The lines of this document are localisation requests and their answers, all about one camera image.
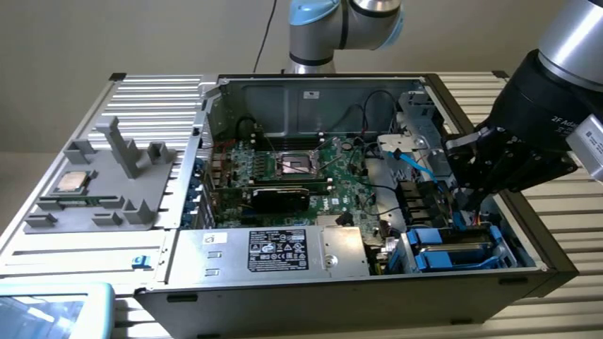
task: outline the green circuit board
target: green circuit board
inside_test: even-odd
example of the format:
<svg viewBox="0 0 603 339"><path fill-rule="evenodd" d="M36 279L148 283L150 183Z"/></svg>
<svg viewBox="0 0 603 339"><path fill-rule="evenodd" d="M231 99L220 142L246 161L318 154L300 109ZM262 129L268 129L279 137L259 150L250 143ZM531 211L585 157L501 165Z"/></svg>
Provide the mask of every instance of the green circuit board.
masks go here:
<svg viewBox="0 0 603 339"><path fill-rule="evenodd" d="M380 243L380 237L374 236L379 218L367 214L367 212L375 213L376 208L372 206L371 200L364 206L366 211L362 210L358 203L364 203L374 191L370 186L360 183L368 181L367 177L354 177L350 173L348 162L354 152L342 149L342 144L351 144L351 142L351 139L340 136L336 142L331 142L312 154L316 161L312 176L303 173L279 175L278 172L286 169L286 167L280 167L280 169L278 167L279 152L256 151L246 141L238 142L230 149L226 149L227 156L220 154L214 159L228 159L227 162L220 161L222 172L228 173L231 178L232 173L236 172L236 177L230 181L230 185L226 185L224 182L226 175L220 175L218 179L214 190L216 228L335 225L338 216L350 212L355 226L360 228L364 241ZM307 155L307 153L308 150L287 152L292 156ZM355 153L352 163L360 164L360 152ZM295 180L308 177L322 179L320 183L312 184ZM284 185L292 182L291 187L307 188L315 185L314 188L323 192L311 195L310 207L306 211L258 214L247 199L252 190L258 188L250 186L250 179L274 182L282 180Z"/></svg>

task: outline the blue cable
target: blue cable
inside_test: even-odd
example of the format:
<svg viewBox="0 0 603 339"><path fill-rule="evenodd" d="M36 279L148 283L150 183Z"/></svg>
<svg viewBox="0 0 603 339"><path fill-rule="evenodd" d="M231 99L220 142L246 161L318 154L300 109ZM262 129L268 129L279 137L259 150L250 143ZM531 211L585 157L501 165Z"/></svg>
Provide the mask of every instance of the blue cable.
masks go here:
<svg viewBox="0 0 603 339"><path fill-rule="evenodd" d="M394 156L393 152L390 153L390 157L393 157L394 159L397 159L397 157ZM405 153L401 153L399 155L401 160L405 160L407 163L410 163L411 166L414 166L414 168L417 168L419 171L423 171L425 173L429 174L429 176L431 177L431 180L434 181L435 185L438 186L438 190L441 192L443 192L445 190L442 189L441 185L438 185L438 180L435 178L434 172L430 171L426 167L423 167L422 165L419 165L417 163L417 161L414 159L411 159L411 157L409 155L405 155Z"/></svg>

